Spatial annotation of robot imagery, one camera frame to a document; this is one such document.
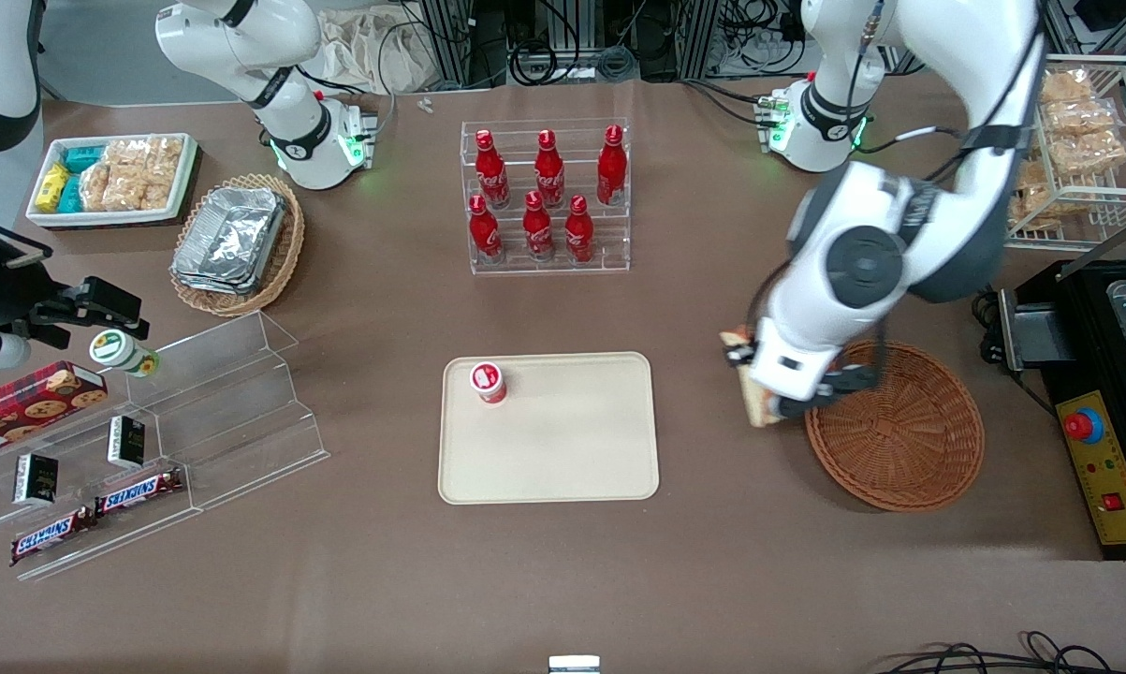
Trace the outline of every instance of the white bag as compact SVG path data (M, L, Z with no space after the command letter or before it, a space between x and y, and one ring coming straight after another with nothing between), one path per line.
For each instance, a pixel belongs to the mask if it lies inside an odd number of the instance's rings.
M409 8L420 19L419 11L419 6ZM410 93L438 81L438 65L427 50L430 32L420 23L403 25L409 17L399 6L322 9L318 21L322 26L325 55L323 80L366 86L377 93ZM384 55L379 59L379 42L394 25L402 26L384 42ZM384 69L383 81L377 65Z

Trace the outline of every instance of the wicker basket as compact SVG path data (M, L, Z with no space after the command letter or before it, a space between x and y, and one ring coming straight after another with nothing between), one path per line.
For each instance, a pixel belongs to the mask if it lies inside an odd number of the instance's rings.
M287 209L284 213L284 221L280 222L280 234L276 236L275 248L271 249L271 259L268 260L267 271L263 272L262 287L254 294L230 295L197 290L195 287L182 285L172 276L172 286L176 287L180 299L185 299L187 306L206 311L212 315L233 318L233 316L247 315L254 309L262 309L275 302L284 291L284 287L292 278L292 272L296 271L297 257L301 257L301 246L305 242L305 216L301 213L301 204L297 203L297 197L293 195L292 188L272 176L239 176L239 178L229 179L213 189L220 187L267 187L287 199ZM212 195L213 189L200 198L187 216L185 230L180 231L179 240L176 243L177 249L180 248L181 243L185 243L185 237L191 228L191 222L196 218L200 206L204 206L204 201L208 199L208 195Z
M874 342L846 350L869 362ZM887 342L879 387L812 410L807 438L824 469L850 494L890 511L945 507L983 461L983 420L966 387L924 351Z

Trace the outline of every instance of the red cup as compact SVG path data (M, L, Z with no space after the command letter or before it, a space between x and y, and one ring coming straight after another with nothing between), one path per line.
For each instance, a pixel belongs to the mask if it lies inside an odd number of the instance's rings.
M503 385L503 372L494 362L484 361L472 368L472 388L489 405L494 405L508 395Z

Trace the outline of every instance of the yellow control panel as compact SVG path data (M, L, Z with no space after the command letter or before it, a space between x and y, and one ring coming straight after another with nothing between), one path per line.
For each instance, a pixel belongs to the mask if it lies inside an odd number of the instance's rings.
M1126 466L1099 392L1056 406L1099 541L1126 543Z

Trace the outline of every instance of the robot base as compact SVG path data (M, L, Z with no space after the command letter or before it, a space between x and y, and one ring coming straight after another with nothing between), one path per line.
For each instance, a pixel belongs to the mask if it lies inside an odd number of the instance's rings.
M370 167L375 150L375 117L360 115L358 108L343 106L333 98L322 101L330 113L330 132L309 159L285 158L275 143L275 156L280 168L292 176L293 182L306 189L329 189L357 170ZM356 136L366 136L357 141Z
M786 89L776 89L771 92L777 101L788 104L788 110L784 115L784 120L769 129L767 144L771 153L781 154L798 170L824 172L842 165L850 156L850 142L846 140L849 132L846 131L844 124L833 127L829 133L833 134L840 129L840 141L824 141L820 129L807 120L802 109L802 98L811 84L811 81L801 80L793 82Z

